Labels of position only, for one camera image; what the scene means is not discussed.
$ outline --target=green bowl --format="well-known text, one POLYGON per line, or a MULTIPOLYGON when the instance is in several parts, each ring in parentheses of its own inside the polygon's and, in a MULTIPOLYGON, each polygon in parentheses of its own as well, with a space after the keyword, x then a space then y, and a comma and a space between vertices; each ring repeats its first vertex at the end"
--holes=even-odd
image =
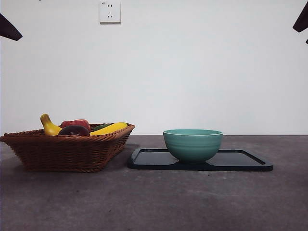
POLYGON ((168 151, 181 162, 204 163, 219 150, 223 133, 205 129, 174 129, 163 132, 168 151))

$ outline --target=plastic fruit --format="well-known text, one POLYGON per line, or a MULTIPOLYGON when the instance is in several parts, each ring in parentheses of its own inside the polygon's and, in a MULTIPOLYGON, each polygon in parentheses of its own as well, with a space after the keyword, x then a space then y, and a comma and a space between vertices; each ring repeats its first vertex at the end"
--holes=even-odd
POLYGON ((90 124, 85 119, 76 119, 76 120, 73 120, 73 121, 63 121, 62 124, 60 125, 60 127, 65 128, 65 127, 71 126, 71 125, 84 126, 86 129, 88 129, 89 132, 91 132, 90 124))
POLYGON ((117 130, 120 130, 126 127, 127 127, 127 123, 118 122, 115 124, 111 124, 105 128, 99 129, 97 131, 90 132, 90 135, 91 136, 104 135, 104 134, 108 134, 108 133, 111 133, 111 132, 114 132, 114 131, 117 131, 117 130))
POLYGON ((77 135, 77 136, 89 136, 90 133, 87 128, 81 125, 70 125, 63 128, 59 135, 77 135))
POLYGON ((49 115, 42 114, 40 117, 40 121, 42 122, 42 125, 44 127, 44 133, 48 136, 56 136, 58 135, 59 131, 61 131, 61 127, 55 125, 52 123, 52 121, 49 118, 49 115))

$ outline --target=wicker basket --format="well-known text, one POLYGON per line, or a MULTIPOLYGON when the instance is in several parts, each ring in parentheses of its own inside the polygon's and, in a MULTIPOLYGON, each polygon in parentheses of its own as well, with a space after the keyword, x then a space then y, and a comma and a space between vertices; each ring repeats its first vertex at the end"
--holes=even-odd
MULTIPOLYGON (((102 124, 90 124, 91 129, 102 124)), ((100 136, 46 136, 44 130, 4 134, 5 142, 22 161, 26 171, 98 172, 122 151, 135 128, 100 136)))

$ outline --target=electrical outlet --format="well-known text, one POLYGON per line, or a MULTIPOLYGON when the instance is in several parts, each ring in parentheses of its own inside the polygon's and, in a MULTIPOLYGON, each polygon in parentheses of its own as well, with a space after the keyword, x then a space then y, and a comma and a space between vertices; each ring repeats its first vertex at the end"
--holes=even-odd
POLYGON ((121 2, 119 0, 103 0, 99 4, 100 23, 121 22, 121 2))

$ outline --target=gray table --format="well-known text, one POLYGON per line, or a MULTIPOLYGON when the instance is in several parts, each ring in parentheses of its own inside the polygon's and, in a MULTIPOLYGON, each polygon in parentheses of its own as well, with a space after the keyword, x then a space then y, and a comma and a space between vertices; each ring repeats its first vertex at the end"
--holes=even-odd
POLYGON ((165 145, 131 135, 101 172, 24 172, 2 143, 1 231, 308 230, 308 136, 224 136, 270 172, 129 169, 138 147, 165 145))

